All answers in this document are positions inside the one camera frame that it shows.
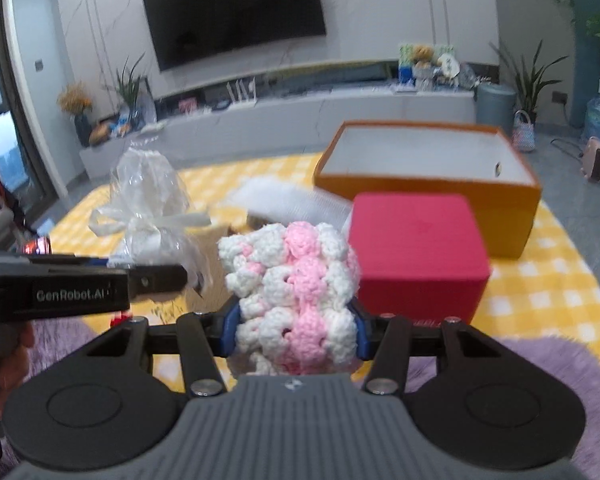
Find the person's left hand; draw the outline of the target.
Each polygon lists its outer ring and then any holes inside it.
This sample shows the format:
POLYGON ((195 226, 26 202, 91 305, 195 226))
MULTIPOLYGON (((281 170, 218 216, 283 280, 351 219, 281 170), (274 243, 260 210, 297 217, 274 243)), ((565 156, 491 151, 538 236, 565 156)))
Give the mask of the person's left hand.
POLYGON ((35 343, 32 324, 19 324, 18 336, 18 346, 6 358, 0 358, 0 420, 9 395, 23 383, 30 370, 28 350, 35 343))

